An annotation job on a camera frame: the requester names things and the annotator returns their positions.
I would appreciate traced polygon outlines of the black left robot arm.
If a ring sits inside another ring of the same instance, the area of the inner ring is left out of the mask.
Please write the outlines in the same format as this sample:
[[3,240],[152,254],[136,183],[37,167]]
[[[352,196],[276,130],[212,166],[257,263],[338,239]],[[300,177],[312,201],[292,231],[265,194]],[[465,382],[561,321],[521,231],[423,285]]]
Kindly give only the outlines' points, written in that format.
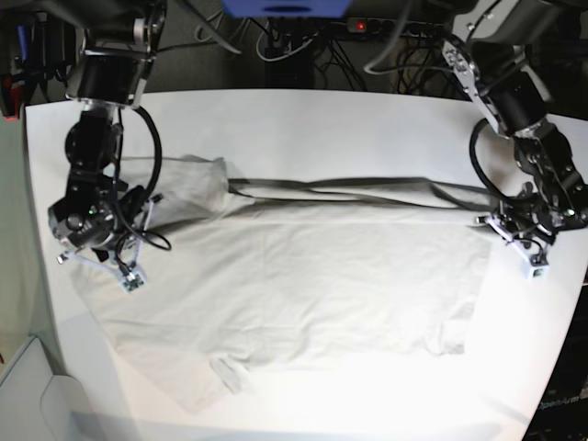
[[[537,40],[578,1],[468,1],[450,18],[442,54],[483,118],[469,139],[469,158],[498,206],[481,217],[513,246],[529,277],[548,269],[548,251],[560,232],[587,226],[587,185],[572,160],[568,139],[548,120],[548,90],[526,57]],[[518,168],[532,177],[505,195],[482,170],[477,141],[484,127],[511,141]]]

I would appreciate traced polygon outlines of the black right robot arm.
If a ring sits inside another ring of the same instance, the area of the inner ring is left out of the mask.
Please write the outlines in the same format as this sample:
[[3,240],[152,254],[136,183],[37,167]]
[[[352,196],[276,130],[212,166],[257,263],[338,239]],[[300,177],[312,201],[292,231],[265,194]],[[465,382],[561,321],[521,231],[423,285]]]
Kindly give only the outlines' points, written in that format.
[[[64,196],[48,209],[51,233],[62,246],[59,263],[77,261],[113,275],[131,292],[146,276],[139,264],[143,244],[169,251],[169,241],[150,228],[162,195],[155,188],[163,147],[152,117],[140,105],[156,60],[167,7],[164,1],[101,1],[86,26],[79,65],[67,96],[83,104],[69,130],[70,165]],[[120,177],[123,109],[138,114],[153,139],[153,169],[144,186]]]

